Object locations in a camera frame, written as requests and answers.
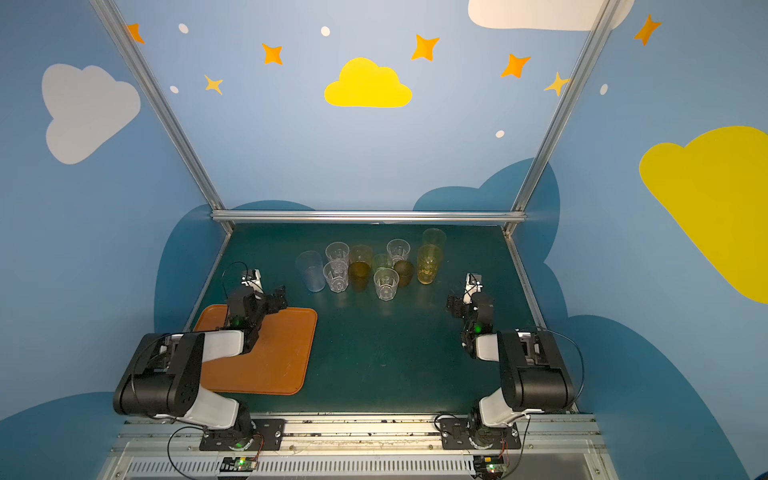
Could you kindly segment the orange plastic tray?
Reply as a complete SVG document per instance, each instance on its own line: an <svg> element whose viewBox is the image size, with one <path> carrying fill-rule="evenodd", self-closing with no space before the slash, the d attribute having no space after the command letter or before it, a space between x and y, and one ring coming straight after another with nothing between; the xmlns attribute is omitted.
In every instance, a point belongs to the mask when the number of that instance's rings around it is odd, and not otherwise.
<svg viewBox="0 0 768 480"><path fill-rule="evenodd" d="M206 362L201 384L217 393L294 395L305 381L318 314L287 308L265 317L251 352Z"/></svg>

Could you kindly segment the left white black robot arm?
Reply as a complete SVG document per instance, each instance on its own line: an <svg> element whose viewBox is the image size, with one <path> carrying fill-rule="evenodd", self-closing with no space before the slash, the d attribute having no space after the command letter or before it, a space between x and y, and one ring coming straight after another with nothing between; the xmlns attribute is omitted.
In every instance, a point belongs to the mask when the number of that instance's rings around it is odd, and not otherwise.
<svg viewBox="0 0 768 480"><path fill-rule="evenodd" d="M170 418L209 432L251 438L248 408L204 388L202 366L250 353L265 317L287 307L286 288L267 294L243 285L230 295L227 307L225 324L217 330L144 335L116 387L115 412Z"/></svg>

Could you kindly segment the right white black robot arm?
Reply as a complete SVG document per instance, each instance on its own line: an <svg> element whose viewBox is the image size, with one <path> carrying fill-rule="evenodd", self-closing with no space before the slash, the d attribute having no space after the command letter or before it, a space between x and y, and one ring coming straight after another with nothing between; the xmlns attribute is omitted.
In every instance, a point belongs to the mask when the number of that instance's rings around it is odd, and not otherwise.
<svg viewBox="0 0 768 480"><path fill-rule="evenodd" d="M465 352L498 365L500 387L473 408L468 421L472 433L503 430L520 417L564 411L576 401L579 390L554 332L496 331L494 300L480 291L450 294L446 307L463 321L460 340Z"/></svg>

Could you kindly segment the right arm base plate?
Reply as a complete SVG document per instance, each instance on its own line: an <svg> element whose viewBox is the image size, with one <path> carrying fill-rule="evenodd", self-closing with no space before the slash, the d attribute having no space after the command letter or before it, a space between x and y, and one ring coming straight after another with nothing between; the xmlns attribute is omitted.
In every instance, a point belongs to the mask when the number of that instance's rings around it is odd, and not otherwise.
<svg viewBox="0 0 768 480"><path fill-rule="evenodd" d="M467 418L440 416L434 421L443 450L519 450L521 434L516 427L486 428Z"/></svg>

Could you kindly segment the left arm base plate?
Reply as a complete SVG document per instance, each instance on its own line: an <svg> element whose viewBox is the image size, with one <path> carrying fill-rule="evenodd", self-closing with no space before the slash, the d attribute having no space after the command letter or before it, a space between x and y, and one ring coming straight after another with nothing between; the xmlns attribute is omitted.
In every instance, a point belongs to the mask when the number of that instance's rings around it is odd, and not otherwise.
<svg viewBox="0 0 768 480"><path fill-rule="evenodd" d="M242 430L235 425L226 430L205 432L199 444L199 450L204 452L277 451L281 447L284 428L283 419L252 419L249 429Z"/></svg>

